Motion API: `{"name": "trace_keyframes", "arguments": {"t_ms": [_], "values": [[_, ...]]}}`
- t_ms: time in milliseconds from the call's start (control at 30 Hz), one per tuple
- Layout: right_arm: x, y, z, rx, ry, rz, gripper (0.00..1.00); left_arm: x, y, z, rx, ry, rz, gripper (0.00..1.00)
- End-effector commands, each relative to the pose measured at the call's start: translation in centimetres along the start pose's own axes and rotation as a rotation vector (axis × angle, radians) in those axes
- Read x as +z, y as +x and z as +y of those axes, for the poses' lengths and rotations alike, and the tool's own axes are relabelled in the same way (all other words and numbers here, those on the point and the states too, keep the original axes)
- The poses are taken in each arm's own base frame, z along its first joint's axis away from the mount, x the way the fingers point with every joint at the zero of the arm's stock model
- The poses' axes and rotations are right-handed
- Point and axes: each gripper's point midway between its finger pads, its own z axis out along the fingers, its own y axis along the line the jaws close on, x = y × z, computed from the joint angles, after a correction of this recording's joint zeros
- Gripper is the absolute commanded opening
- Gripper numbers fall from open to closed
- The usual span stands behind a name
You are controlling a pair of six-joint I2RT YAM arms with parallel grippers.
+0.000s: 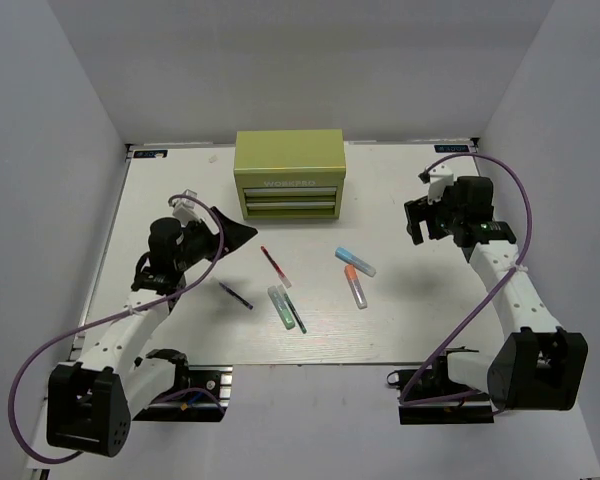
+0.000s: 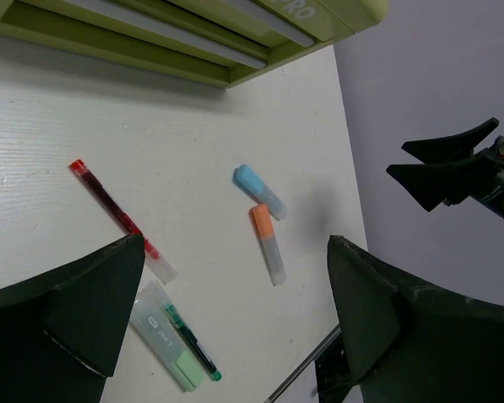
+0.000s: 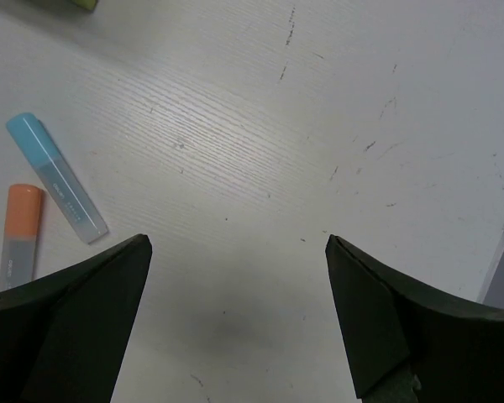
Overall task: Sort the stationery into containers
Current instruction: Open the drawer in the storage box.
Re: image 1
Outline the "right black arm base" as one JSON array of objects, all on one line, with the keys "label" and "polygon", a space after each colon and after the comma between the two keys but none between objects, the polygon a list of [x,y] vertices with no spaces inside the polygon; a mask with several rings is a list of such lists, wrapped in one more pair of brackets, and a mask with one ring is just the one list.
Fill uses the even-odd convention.
[{"label": "right black arm base", "polygon": [[427,367],[399,401],[402,425],[489,424],[502,411],[487,385],[494,357],[466,347],[450,348]]}]

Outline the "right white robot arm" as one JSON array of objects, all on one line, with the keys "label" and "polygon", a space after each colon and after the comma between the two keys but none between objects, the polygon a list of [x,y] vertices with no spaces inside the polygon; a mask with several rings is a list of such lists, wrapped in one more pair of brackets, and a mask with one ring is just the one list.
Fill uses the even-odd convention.
[{"label": "right white robot arm", "polygon": [[588,345],[560,325],[519,264],[513,231],[493,217],[492,181],[436,171],[422,178],[427,195],[405,205],[408,233],[415,244],[424,232],[432,240],[452,237],[483,282],[504,335],[494,355],[444,349],[424,384],[446,399],[484,393],[500,410],[571,409]]}]

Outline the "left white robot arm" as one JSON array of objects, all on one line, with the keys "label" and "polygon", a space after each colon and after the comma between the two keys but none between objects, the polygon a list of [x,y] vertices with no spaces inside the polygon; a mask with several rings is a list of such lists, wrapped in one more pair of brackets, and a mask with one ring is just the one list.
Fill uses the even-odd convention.
[{"label": "left white robot arm", "polygon": [[156,399],[179,399],[189,392],[186,355],[144,347],[180,299],[186,271],[202,260],[216,263],[257,234],[215,207],[209,213],[217,233],[191,210],[184,219],[163,217],[151,224],[148,250],[136,265],[123,318],[75,362],[56,366],[50,375],[49,445],[113,457],[141,411]]}]

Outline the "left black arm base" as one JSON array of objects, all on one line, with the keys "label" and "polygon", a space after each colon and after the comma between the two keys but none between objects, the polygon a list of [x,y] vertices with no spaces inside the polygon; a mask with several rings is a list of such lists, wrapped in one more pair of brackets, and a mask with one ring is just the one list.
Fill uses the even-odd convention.
[{"label": "left black arm base", "polygon": [[175,349],[153,349],[134,360],[125,394],[157,392],[142,410],[131,408],[135,422],[218,423],[228,409],[233,368],[191,365]]}]

